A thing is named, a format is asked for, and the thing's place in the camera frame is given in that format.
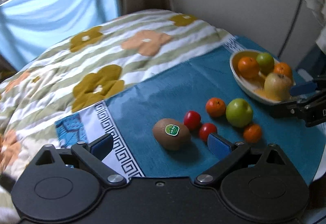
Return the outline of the light blue window sheet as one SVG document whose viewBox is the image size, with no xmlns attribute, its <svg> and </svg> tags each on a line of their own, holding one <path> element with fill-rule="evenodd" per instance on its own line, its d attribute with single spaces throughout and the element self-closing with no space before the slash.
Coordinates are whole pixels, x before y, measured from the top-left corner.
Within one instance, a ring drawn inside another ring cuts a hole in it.
<svg viewBox="0 0 326 224">
<path fill-rule="evenodd" d="M 52 45 L 116 17 L 117 0 L 9 0 L 1 5 L 1 56 L 21 70 Z"/>
</svg>

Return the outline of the floral striped duvet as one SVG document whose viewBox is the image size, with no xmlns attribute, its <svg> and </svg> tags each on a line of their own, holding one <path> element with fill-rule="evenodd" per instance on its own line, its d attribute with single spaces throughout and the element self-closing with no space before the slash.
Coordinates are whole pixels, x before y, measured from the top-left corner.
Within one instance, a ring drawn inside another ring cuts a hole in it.
<svg viewBox="0 0 326 224">
<path fill-rule="evenodd" d="M 1 178 L 17 180 L 55 122 L 194 57 L 232 35 L 192 15 L 145 10 L 57 43 L 1 82 Z"/>
</svg>

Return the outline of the blue patterned cloth mat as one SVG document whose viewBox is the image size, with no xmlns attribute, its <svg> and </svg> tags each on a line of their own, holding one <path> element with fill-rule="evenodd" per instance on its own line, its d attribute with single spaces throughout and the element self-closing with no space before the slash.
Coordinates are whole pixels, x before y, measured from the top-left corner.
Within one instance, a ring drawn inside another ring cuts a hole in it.
<svg viewBox="0 0 326 224">
<path fill-rule="evenodd" d="M 213 123 L 218 134 L 234 143 L 241 131 L 225 119 L 210 118 L 205 110 L 208 99 L 217 97 L 226 104 L 245 99 L 254 110 L 254 123 L 261 126 L 262 140 L 257 148 L 278 144 L 307 184 L 315 177 L 321 161 L 325 135 L 317 127 L 306 128 L 296 118 L 273 119 L 263 104 L 241 90 L 229 66 L 231 54 L 243 49 L 265 51 L 245 37 L 227 43 L 200 57 L 190 59 L 131 88 L 56 121 L 61 147 L 77 141 L 91 142 L 105 133 L 114 140 L 113 150 L 103 162 L 126 178 L 133 176 L 194 178 L 219 160 L 197 133 L 179 151 L 166 151 L 152 134 L 154 124 L 170 118 L 182 122 L 187 111 L 200 114 L 202 123 Z"/>
</svg>

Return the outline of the large orange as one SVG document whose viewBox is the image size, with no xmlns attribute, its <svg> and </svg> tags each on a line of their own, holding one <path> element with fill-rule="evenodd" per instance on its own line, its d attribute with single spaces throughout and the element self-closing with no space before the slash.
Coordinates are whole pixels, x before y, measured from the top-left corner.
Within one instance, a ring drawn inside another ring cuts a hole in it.
<svg viewBox="0 0 326 224">
<path fill-rule="evenodd" d="M 255 58 L 242 57 L 238 62 L 238 70 L 242 77 L 252 79 L 259 75 L 260 67 Z"/>
<path fill-rule="evenodd" d="M 292 69 L 287 63 L 284 63 L 284 62 L 276 63 L 274 65 L 273 72 L 277 73 L 277 74 L 285 75 L 286 77 L 288 77 L 291 80 L 293 79 Z"/>
</svg>

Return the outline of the small mandarin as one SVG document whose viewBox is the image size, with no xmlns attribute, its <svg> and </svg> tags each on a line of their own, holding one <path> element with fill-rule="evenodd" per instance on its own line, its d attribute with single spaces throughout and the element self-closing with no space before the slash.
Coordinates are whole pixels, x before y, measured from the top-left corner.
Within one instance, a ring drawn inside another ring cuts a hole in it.
<svg viewBox="0 0 326 224">
<path fill-rule="evenodd" d="M 211 98 L 206 103 L 206 111 L 212 118 L 221 117 L 225 114 L 226 104 L 220 98 Z"/>
<path fill-rule="evenodd" d="M 243 138 L 247 143 L 258 143 L 262 138 L 262 129 L 256 123 L 251 123 L 244 128 Z"/>
</svg>

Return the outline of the green apple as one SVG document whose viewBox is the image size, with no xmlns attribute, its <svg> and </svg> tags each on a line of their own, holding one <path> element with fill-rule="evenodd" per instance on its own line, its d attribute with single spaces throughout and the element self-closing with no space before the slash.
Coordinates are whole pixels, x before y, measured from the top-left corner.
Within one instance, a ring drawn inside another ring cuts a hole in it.
<svg viewBox="0 0 326 224">
<path fill-rule="evenodd" d="M 268 75 L 273 71 L 275 61 L 271 54 L 269 53 L 259 53 L 256 57 L 256 61 L 259 64 L 260 71 L 264 75 Z"/>
<path fill-rule="evenodd" d="M 243 128 L 252 121 L 254 111 L 246 100 L 236 98 L 227 105 L 225 115 L 232 126 Z"/>
</svg>

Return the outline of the red tomato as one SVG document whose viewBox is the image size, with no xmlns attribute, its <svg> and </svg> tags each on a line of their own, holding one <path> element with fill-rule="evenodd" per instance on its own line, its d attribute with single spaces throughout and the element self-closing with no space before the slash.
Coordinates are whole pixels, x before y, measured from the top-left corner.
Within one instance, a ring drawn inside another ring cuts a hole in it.
<svg viewBox="0 0 326 224">
<path fill-rule="evenodd" d="M 208 140 L 208 136 L 211 133 L 217 133 L 217 127 L 212 124 L 212 123 L 204 123 L 201 128 L 199 129 L 199 138 L 204 141 L 207 142 Z"/>
<path fill-rule="evenodd" d="M 201 116 L 196 111 L 188 111 L 183 118 L 183 124 L 190 130 L 194 131 L 201 125 Z"/>
</svg>

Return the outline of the brownish wrinkled apple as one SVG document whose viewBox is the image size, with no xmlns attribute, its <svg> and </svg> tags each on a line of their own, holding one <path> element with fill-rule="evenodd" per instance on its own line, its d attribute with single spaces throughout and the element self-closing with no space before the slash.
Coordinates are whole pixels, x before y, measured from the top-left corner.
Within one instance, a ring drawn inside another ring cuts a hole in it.
<svg viewBox="0 0 326 224">
<path fill-rule="evenodd" d="M 270 73 L 264 82 L 264 92 L 268 99 L 286 101 L 290 96 L 292 80 L 283 74 Z"/>
</svg>

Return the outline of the brown kiwi with sticker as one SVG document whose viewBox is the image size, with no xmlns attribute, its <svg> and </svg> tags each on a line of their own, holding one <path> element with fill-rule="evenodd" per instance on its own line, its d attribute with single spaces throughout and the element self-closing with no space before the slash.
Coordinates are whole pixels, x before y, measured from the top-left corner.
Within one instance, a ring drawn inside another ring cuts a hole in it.
<svg viewBox="0 0 326 224">
<path fill-rule="evenodd" d="M 152 128 L 158 143 L 169 151 L 177 151 L 191 141 L 189 129 L 174 119 L 160 119 Z"/>
</svg>

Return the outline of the cream yellow fruit bowl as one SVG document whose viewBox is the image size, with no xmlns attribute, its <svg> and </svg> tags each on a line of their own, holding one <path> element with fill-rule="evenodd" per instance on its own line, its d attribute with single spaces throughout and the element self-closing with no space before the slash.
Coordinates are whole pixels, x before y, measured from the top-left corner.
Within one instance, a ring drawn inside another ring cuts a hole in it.
<svg viewBox="0 0 326 224">
<path fill-rule="evenodd" d="M 239 70 L 238 70 L 238 62 L 242 57 L 252 57 L 255 58 L 257 57 L 257 55 L 259 53 L 259 51 L 254 51 L 254 50 L 244 50 L 244 51 L 238 51 L 234 54 L 231 55 L 230 58 L 230 68 L 231 71 L 233 73 L 233 77 L 236 80 L 237 84 L 240 86 L 240 88 L 251 98 L 255 99 L 256 101 L 259 101 L 263 104 L 267 104 L 267 105 L 275 105 L 278 103 L 281 103 L 281 101 L 275 101 L 275 100 L 271 100 L 268 99 L 265 95 L 264 92 L 264 82 L 265 79 L 268 75 L 264 75 L 261 73 L 261 71 L 259 71 L 259 75 L 255 78 L 252 79 L 246 79 L 244 77 L 241 76 Z M 294 81 L 294 78 L 292 79 L 292 86 L 294 86 L 296 83 Z"/>
</svg>

